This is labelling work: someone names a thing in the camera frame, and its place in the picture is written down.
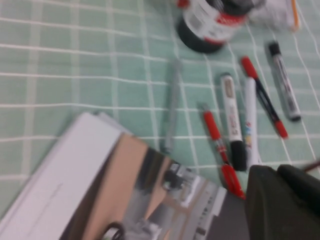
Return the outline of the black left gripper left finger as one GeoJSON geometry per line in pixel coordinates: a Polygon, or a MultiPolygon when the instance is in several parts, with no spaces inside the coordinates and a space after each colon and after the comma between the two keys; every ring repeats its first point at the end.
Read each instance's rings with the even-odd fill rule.
{"type": "Polygon", "coordinates": [[[245,216],[252,240],[318,240],[320,217],[266,165],[250,168],[245,216]]]}

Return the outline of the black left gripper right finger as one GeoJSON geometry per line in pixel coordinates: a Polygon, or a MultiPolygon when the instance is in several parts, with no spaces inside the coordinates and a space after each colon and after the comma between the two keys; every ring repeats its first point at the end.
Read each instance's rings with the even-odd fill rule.
{"type": "Polygon", "coordinates": [[[282,164],[277,173],[308,208],[320,216],[320,180],[292,165],[282,164]]]}

